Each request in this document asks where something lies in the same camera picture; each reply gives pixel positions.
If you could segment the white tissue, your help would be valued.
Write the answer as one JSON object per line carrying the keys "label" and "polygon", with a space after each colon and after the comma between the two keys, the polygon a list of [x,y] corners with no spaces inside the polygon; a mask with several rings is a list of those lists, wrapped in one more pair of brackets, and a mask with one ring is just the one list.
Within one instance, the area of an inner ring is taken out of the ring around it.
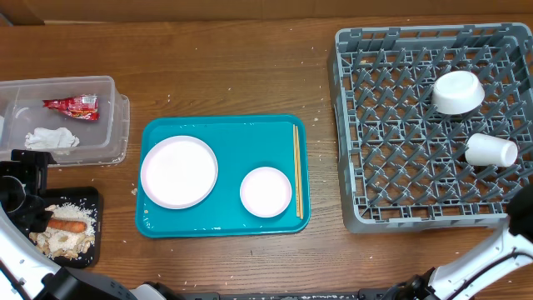
{"label": "white tissue", "polygon": [[80,143],[79,138],[74,136],[70,130],[65,127],[58,129],[46,129],[37,127],[33,133],[28,133],[25,137],[24,146],[27,149],[56,149],[56,148],[74,148]]}

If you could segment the orange carrot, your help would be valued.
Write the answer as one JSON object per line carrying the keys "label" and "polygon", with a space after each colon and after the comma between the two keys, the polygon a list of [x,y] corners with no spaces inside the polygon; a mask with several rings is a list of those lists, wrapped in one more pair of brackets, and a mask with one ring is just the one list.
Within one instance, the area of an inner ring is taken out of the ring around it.
{"label": "orange carrot", "polygon": [[87,224],[83,221],[62,220],[51,218],[48,221],[49,228],[62,230],[70,233],[84,233],[87,230]]}

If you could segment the peanut shells and rice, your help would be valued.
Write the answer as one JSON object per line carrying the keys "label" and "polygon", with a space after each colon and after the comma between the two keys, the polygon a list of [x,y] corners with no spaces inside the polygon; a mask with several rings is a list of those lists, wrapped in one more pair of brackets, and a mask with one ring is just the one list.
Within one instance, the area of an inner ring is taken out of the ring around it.
{"label": "peanut shells and rice", "polygon": [[92,216],[95,210],[64,203],[50,205],[46,211],[52,213],[51,218],[83,221],[87,224],[87,230],[82,233],[72,233],[47,227],[44,232],[30,232],[29,239],[36,248],[48,258],[79,260],[83,254],[87,254],[96,241],[94,226],[97,221]]}

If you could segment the red snack wrapper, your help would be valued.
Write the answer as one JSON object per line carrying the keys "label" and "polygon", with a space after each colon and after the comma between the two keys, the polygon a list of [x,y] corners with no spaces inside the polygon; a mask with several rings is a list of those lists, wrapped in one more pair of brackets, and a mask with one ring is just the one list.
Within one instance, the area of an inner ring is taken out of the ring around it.
{"label": "red snack wrapper", "polygon": [[45,108],[58,111],[71,118],[88,121],[97,121],[99,119],[98,97],[96,94],[83,94],[64,99],[43,100],[42,102]]}

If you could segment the large pink plate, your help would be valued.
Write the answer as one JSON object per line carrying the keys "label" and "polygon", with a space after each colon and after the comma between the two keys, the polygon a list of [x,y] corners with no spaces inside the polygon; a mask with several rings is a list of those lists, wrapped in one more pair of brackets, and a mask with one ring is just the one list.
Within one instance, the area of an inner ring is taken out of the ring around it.
{"label": "large pink plate", "polygon": [[185,209],[202,202],[215,187],[217,158],[201,139],[169,137],[149,150],[141,165],[144,193],[156,205]]}

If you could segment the light green bowl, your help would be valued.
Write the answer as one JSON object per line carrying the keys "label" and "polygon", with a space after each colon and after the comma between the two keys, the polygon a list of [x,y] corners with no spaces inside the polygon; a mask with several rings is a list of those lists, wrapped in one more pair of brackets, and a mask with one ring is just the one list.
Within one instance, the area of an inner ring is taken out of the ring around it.
{"label": "light green bowl", "polygon": [[479,78],[468,71],[453,71],[437,78],[431,95],[436,111],[445,115],[468,113],[481,105],[485,91]]}

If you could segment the white plastic cup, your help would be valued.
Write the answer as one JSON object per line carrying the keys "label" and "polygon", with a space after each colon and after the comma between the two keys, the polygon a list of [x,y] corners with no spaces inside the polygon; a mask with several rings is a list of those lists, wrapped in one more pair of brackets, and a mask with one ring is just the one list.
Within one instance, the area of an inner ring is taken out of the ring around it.
{"label": "white plastic cup", "polygon": [[508,168],[518,157],[518,147],[514,142],[482,133],[473,134],[466,146],[466,161],[473,166]]}

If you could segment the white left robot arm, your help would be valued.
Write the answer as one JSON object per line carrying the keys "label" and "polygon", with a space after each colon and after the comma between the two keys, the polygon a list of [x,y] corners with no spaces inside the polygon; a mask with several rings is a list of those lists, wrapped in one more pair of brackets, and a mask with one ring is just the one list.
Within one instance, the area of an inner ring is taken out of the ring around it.
{"label": "white left robot arm", "polygon": [[51,257],[78,258],[94,243],[92,222],[56,218],[42,198],[51,153],[13,150],[1,162],[1,274],[21,299],[179,299],[159,282],[128,289]]}

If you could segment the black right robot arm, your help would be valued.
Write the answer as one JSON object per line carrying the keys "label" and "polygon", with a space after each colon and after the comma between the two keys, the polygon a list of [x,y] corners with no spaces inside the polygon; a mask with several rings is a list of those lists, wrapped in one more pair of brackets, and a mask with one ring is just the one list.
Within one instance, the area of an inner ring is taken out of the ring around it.
{"label": "black right robot arm", "polygon": [[389,288],[384,299],[469,299],[506,274],[532,263],[532,186],[517,192],[493,235],[468,253]]}

